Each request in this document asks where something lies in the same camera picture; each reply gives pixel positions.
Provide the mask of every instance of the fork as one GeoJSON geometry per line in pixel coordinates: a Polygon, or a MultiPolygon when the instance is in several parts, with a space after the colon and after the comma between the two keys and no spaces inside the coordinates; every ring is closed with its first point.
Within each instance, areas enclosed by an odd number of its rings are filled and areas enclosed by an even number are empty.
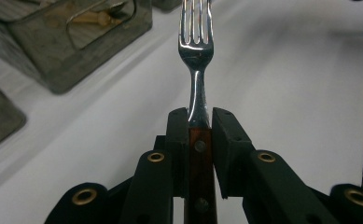
{"type": "Polygon", "coordinates": [[[197,0],[199,1],[198,36],[195,36],[195,0],[190,1],[192,2],[189,10],[189,24],[187,27],[187,0],[183,0],[178,35],[178,52],[191,75],[188,124],[190,128],[209,128],[210,123],[204,92],[204,70],[211,62],[214,55],[211,0],[207,0],[206,35],[203,34],[202,0],[197,0]]]}

